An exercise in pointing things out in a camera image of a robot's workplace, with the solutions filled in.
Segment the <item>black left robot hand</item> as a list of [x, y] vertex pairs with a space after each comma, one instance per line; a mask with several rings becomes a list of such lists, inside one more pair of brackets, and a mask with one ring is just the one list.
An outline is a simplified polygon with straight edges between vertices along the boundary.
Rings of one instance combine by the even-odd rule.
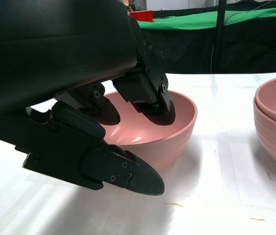
[[174, 122], [160, 59], [122, 2], [0, 0], [0, 140], [26, 153], [25, 169], [162, 195], [156, 170], [104, 140], [121, 120], [107, 80], [152, 123]]

